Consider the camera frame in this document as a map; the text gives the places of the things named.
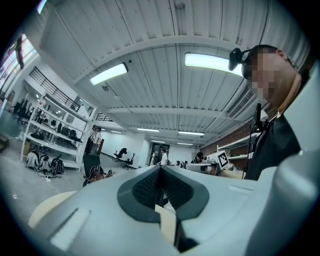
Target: fluorescent light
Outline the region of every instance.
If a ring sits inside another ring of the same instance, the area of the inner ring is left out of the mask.
[[[159,132],[158,129],[147,129],[147,128],[137,128],[139,131],[146,131],[146,132]]]
[[[97,74],[96,76],[90,79],[90,82],[95,86],[96,84],[99,84],[102,81],[125,74],[127,72],[128,72],[127,67],[125,66],[124,63],[121,63],[119,65],[116,65],[114,67],[111,67],[103,71],[100,74]]]
[[[191,131],[179,131],[180,134],[189,134],[189,135],[198,135],[198,136],[202,136],[205,135],[205,133],[203,132],[191,132]]]
[[[152,142],[158,142],[158,143],[165,143],[164,141],[159,141],[159,140],[151,140]]]
[[[189,143],[180,143],[180,142],[177,142],[177,144],[179,145],[187,145],[187,146],[192,146],[193,144],[189,144]]]
[[[44,8],[46,1],[47,0],[41,0],[41,2],[38,4],[36,10],[39,14],[41,13],[42,9]]]
[[[188,67],[200,67],[221,70],[242,77],[242,65],[240,64],[233,71],[230,71],[228,69],[229,60],[226,58],[220,58],[204,54],[186,53],[184,61],[185,65]]]

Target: gray floor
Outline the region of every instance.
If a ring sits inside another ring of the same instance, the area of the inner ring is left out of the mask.
[[[114,162],[107,155],[102,154],[100,161],[104,171],[112,169],[115,175],[127,172],[127,169],[122,168],[123,162]],[[66,176],[54,178],[47,183],[45,179],[38,177],[34,170],[25,168],[24,163],[20,162],[18,151],[7,148],[0,153],[0,179],[5,184],[5,194],[13,210],[24,223],[28,223],[32,212],[41,202],[58,193],[52,187],[60,193],[78,191],[82,188],[84,178],[81,172],[66,169],[65,173]]]

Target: person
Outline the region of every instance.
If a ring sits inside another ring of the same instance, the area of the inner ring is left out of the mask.
[[[88,138],[86,145],[85,145],[85,154],[86,155],[90,154],[90,146],[91,146],[91,144],[93,144],[93,136],[94,136],[94,126],[90,130],[89,138]]]
[[[155,159],[156,159],[156,153],[155,153],[155,151],[153,150],[153,151],[152,151],[152,156],[151,156],[151,161],[150,161],[149,166],[154,166],[154,165],[155,165]]]
[[[268,167],[278,166],[285,158],[297,154],[300,146],[283,115],[298,95],[309,75],[300,75],[287,54],[271,45],[251,49],[242,65],[242,74],[258,95],[277,109],[277,116],[257,137],[245,179],[257,181]]]
[[[202,159],[204,159],[204,154],[202,152],[196,153],[196,156],[193,160],[191,160],[191,164],[198,164],[202,162]]]
[[[94,139],[93,145],[92,145],[92,149],[91,149],[91,154],[92,155],[96,155],[97,154],[97,148],[98,148],[98,145],[99,145],[100,140],[101,140],[101,128],[99,127],[97,129],[97,131],[98,131],[98,133],[95,136],[95,139]]]
[[[161,166],[165,166],[168,164],[168,156],[167,156],[167,151],[166,149],[163,147],[161,149],[161,152],[162,152],[162,158],[161,158],[161,161],[159,162]]]

